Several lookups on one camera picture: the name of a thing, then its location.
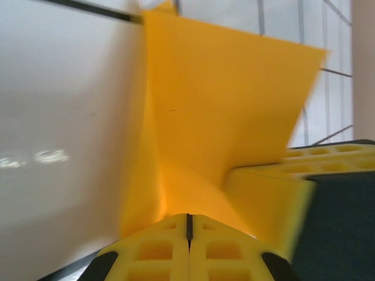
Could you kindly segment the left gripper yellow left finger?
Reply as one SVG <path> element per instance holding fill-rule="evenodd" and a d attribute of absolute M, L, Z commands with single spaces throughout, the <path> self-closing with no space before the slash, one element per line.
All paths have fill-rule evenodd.
<path fill-rule="evenodd" d="M 83 280 L 188 280 L 187 215 L 152 224 L 103 248 Z"/>

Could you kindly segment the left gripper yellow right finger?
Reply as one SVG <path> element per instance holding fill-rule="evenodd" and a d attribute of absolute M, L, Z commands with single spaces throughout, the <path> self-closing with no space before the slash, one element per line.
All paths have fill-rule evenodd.
<path fill-rule="evenodd" d="M 190 280 L 294 280 L 291 264 L 250 235 L 194 215 Z"/>

